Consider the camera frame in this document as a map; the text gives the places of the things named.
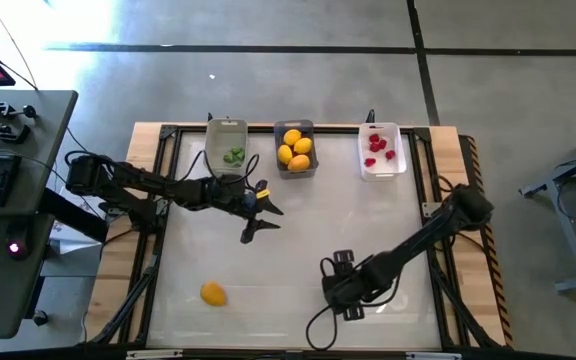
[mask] gray container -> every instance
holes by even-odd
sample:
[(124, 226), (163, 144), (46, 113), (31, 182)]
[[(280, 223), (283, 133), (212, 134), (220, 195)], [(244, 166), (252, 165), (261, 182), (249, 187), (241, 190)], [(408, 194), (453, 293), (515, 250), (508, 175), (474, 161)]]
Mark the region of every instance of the gray container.
[(302, 138), (309, 138), (312, 140), (312, 149), (307, 155), (310, 158), (310, 167), (302, 171), (290, 171), (288, 166), (283, 164), (277, 158), (277, 168), (279, 169), (279, 176), (282, 179), (303, 179), (315, 176), (319, 162), (317, 161), (317, 153), (315, 152), (315, 127), (310, 120), (288, 120), (277, 121), (274, 127), (275, 133), (275, 154), (279, 147), (284, 144), (284, 134), (288, 130), (297, 129), (301, 132)]
[[(241, 147), (245, 157), (240, 167), (224, 161), (232, 148)], [(206, 129), (206, 158), (216, 176), (243, 175), (248, 161), (248, 123), (241, 119), (212, 119)]]

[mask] clear plastic container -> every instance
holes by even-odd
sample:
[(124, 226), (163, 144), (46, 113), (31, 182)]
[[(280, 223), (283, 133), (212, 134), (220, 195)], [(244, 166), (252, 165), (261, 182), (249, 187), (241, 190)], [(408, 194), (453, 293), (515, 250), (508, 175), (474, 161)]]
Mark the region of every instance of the clear plastic container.
[[(232, 148), (244, 149), (244, 159), (237, 167), (224, 160)], [(216, 176), (243, 175), (248, 161), (248, 123), (241, 119), (212, 119), (206, 129), (206, 158)]]
[[(370, 150), (370, 136), (378, 135), (387, 141), (386, 148), (378, 152)], [(359, 126), (359, 167), (361, 177), (366, 181), (390, 181), (406, 171), (406, 156), (399, 126), (395, 123), (366, 123)], [(395, 150), (395, 157), (386, 159), (386, 152)], [(375, 164), (367, 167), (366, 159), (373, 158)]]
[(277, 121), (274, 127), (275, 133), (275, 154), (279, 147), (284, 144), (284, 134), (288, 130), (297, 129), (301, 132), (302, 138), (309, 138), (312, 140), (312, 148), (307, 155), (310, 158), (310, 167), (301, 171), (290, 171), (288, 166), (283, 164), (277, 159), (277, 168), (279, 169), (279, 176), (282, 179), (303, 179), (315, 176), (319, 162), (317, 161), (317, 153), (315, 151), (315, 127), (310, 120), (288, 120)]

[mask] white container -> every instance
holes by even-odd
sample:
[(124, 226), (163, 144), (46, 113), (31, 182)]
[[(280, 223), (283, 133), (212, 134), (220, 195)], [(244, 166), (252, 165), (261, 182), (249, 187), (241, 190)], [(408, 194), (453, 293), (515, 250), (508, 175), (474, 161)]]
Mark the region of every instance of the white container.
[[(232, 148), (241, 147), (245, 157), (240, 167), (224, 161)], [(243, 175), (248, 161), (248, 123), (241, 119), (212, 119), (206, 129), (206, 158), (216, 176)]]
[[(370, 136), (379, 135), (379, 138), (387, 141), (386, 148), (378, 152), (370, 151)], [(366, 123), (359, 126), (359, 168), (361, 177), (365, 181), (390, 181), (398, 174), (406, 171), (406, 156), (401, 142), (401, 132), (395, 123)], [(395, 157), (386, 159), (386, 152), (395, 150)], [(364, 161), (374, 158), (377, 162), (366, 167)]]

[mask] yellow and black tape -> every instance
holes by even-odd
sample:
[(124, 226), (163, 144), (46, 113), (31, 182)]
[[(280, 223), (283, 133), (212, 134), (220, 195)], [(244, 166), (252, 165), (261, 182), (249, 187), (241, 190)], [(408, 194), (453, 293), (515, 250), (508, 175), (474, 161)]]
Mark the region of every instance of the yellow and black tape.
[[(479, 156), (477, 155), (477, 145), (475, 144), (475, 139), (470, 136), (466, 136), (468, 143), (470, 145), (470, 160), (472, 160), (473, 167), (473, 177), (475, 184), (479, 191), (484, 192), (484, 182), (481, 175), (481, 167), (479, 165)], [(490, 279), (492, 280), (493, 289), (495, 292), (495, 298), (497, 300), (497, 308), (499, 310), (499, 318), (501, 320), (501, 327), (504, 332), (504, 338), (506, 340), (506, 345), (514, 347), (514, 342), (512, 339), (512, 334), (510, 331), (510, 318), (508, 316), (508, 308), (506, 306), (506, 297), (504, 296), (504, 284), (501, 278), (501, 271), (499, 269), (499, 262), (497, 261), (497, 249), (495, 247), (495, 237), (492, 233), (492, 228), (490, 223), (486, 224), (484, 229), (481, 231), (481, 238), (486, 244), (486, 250), (488, 253), (488, 267), (490, 269)]]

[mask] lemon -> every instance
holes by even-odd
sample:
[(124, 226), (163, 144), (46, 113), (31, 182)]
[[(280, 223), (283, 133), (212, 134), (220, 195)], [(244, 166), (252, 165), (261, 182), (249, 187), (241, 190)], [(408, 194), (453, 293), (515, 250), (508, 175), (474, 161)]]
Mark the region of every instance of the lemon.
[(299, 130), (296, 129), (288, 130), (284, 134), (284, 143), (286, 145), (293, 146), (299, 139), (301, 139), (301, 132), (299, 132)]
[(310, 167), (310, 159), (306, 155), (297, 155), (290, 163), (288, 163), (288, 170), (290, 171), (301, 171), (306, 170)]
[(201, 286), (199, 292), (201, 298), (208, 305), (224, 306), (226, 305), (226, 292), (224, 289), (214, 281), (209, 281)]
[(277, 158), (279, 158), (279, 161), (282, 163), (288, 165), (290, 160), (292, 160), (292, 150), (290, 150), (290, 146), (281, 145), (279, 150), (277, 150)]
[(309, 138), (301, 138), (297, 140), (294, 148), (297, 154), (308, 154), (312, 148), (312, 140)]

